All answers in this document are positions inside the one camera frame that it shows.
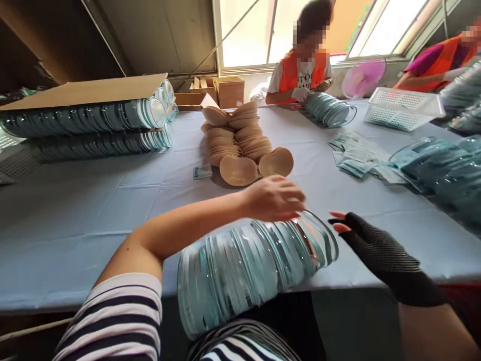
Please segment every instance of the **magenta shirt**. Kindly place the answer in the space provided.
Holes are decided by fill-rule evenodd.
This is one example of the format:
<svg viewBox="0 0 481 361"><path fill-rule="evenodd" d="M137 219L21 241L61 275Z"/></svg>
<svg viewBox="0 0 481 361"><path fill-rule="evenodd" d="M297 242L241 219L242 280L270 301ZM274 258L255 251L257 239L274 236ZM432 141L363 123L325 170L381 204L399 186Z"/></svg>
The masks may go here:
<svg viewBox="0 0 481 361"><path fill-rule="evenodd" d="M439 58L443 48L443 44L437 44L429 48L424 54L418 56L411 64L409 64L407 68L404 69L404 72L413 72L415 76L424 74L434 64L437 58ZM469 47L458 45L450 70L459 68L468 53Z"/></svg>

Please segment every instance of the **plastic crate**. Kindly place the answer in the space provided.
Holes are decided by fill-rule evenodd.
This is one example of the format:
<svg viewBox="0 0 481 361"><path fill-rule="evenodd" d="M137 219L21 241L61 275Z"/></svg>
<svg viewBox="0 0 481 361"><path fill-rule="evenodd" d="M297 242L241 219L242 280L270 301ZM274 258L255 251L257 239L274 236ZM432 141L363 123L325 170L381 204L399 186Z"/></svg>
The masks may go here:
<svg viewBox="0 0 481 361"><path fill-rule="evenodd" d="M433 119L445 116L438 94L379 87L369 99L364 121L412 131Z"/></svg>
<svg viewBox="0 0 481 361"><path fill-rule="evenodd" d="M0 153L0 186L12 184L40 165L27 145L17 144L2 149Z"/></svg>

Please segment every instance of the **black fingerless glove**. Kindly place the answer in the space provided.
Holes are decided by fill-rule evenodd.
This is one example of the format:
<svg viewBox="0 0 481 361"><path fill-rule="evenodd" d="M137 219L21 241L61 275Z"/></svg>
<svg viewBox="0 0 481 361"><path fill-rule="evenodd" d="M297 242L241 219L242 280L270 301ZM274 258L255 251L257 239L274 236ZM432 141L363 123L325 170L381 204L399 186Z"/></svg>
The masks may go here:
<svg viewBox="0 0 481 361"><path fill-rule="evenodd" d="M342 223L352 230L340 236L366 267L391 288L399 302L419 307L446 303L436 284L421 271L419 261L388 232L374 227L355 213L348 213L345 220L330 219L329 223Z"/></svg>

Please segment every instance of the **dark hair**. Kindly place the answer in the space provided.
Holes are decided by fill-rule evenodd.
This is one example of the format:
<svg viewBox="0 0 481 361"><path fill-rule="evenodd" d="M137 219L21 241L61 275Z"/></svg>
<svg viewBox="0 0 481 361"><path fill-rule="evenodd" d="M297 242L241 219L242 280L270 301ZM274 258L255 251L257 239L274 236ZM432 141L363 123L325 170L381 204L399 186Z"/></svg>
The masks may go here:
<svg viewBox="0 0 481 361"><path fill-rule="evenodd" d="M313 0L301 11L295 26L296 43L309 35L325 31L331 23L333 0Z"/></svg>

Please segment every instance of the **white plastic basket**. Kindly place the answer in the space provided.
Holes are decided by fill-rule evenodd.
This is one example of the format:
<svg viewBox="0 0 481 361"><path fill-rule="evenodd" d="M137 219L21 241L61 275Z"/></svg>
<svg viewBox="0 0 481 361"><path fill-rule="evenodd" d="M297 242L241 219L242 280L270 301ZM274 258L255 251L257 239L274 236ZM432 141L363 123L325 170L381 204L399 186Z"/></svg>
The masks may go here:
<svg viewBox="0 0 481 361"><path fill-rule="evenodd" d="M438 94L377 88L364 121L385 127L412 131L446 113Z"/></svg>

